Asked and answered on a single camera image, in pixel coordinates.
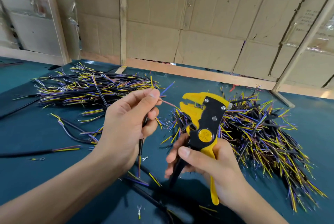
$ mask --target green table surface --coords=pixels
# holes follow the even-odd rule
[[[98,70],[109,71],[117,66],[109,64],[90,65]],[[63,67],[68,71],[69,65]],[[154,71],[145,71],[135,68],[127,68],[124,73],[139,75],[147,74],[158,81],[161,87],[167,87],[172,82],[175,84],[166,91],[166,101],[178,105],[183,94],[187,92],[206,92],[221,94],[223,87],[227,97],[250,95],[252,89],[247,87],[236,87],[230,92],[231,85],[207,80],[181,77],[172,74],[164,74]],[[4,82],[10,82],[10,78],[2,78]],[[31,101],[31,99],[20,99],[12,101],[16,94],[33,94],[36,92],[34,82],[28,82],[0,94],[0,114],[4,114]],[[290,110],[288,121],[298,126],[298,131],[289,131],[290,134],[302,145],[304,153],[316,165],[313,175],[316,178],[315,184],[327,194],[329,199],[316,196],[320,208],[315,211],[304,212],[298,208],[298,213],[291,209],[289,200],[286,199],[287,191],[282,181],[274,177],[268,179],[257,174],[257,180],[253,175],[252,168],[242,169],[247,181],[291,224],[299,223],[334,223],[334,189],[332,181],[334,177],[334,101],[327,99],[312,98],[294,94],[283,94],[296,108]],[[271,100],[274,97],[267,91],[260,92],[262,101]],[[283,107],[275,102],[275,107]],[[171,107],[162,104],[160,117],[170,118]],[[0,121],[2,145],[0,152],[32,151],[49,148],[61,148],[77,143],[70,139],[57,120],[49,113],[55,113],[63,118],[73,121],[86,131],[93,131],[101,127],[103,120],[99,119],[87,124],[80,124],[77,120],[83,107],[61,107],[42,109],[33,104],[11,116]],[[169,137],[172,132],[157,129],[144,144],[143,156],[148,158],[143,164],[157,177],[161,183],[166,184],[164,171],[167,166],[166,149],[159,149],[160,142]],[[79,151],[59,152],[43,155],[44,161],[31,161],[28,157],[13,159],[0,159],[0,204],[3,204],[22,193],[51,179],[64,171],[74,163],[78,162],[89,154],[88,146],[83,145]],[[195,173],[186,173],[178,180],[175,190],[179,193],[197,199],[202,205],[211,205],[209,189],[203,178]],[[142,176],[143,180],[149,181],[148,177]],[[193,220],[191,216],[182,211],[177,205],[166,202],[170,209],[174,210],[185,223],[206,223]],[[137,206],[142,206],[141,220],[138,220]],[[243,223],[235,213],[220,205],[218,207],[221,222],[218,223]],[[69,223],[166,223],[165,216],[151,203],[130,190],[121,181],[117,180],[112,186],[98,195],[81,211],[79,211]]]

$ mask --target yellow circular logo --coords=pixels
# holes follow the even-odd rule
[[[212,140],[212,133],[208,129],[202,129],[198,132],[198,137],[203,142],[210,142]]]

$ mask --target forearm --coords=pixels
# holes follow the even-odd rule
[[[247,184],[247,194],[234,210],[247,224],[288,224],[260,194]]]
[[[0,207],[0,223],[65,223],[117,179],[85,158]]]

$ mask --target wire stripper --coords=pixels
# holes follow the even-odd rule
[[[192,124],[196,128],[192,130],[190,125],[187,126],[189,142],[187,147],[201,151],[211,158],[216,158],[213,153],[213,147],[217,144],[217,132],[220,122],[226,110],[232,108],[232,104],[223,97],[207,93],[186,93],[182,97],[197,104],[203,105],[203,108],[195,107],[194,104],[185,104],[180,102],[181,110],[190,116]],[[181,174],[182,169],[187,165],[187,162],[181,158],[178,159],[174,167],[174,172],[169,181],[169,187],[172,188],[176,183],[177,178]],[[214,180],[210,178],[210,192],[213,204],[218,205],[219,199],[214,185]]]

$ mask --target person's left arm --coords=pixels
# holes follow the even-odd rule
[[[87,157],[0,206],[0,223],[65,223],[134,164],[139,138],[157,128],[156,89],[134,91],[106,111],[100,141]],[[142,128],[145,115],[149,122]]]

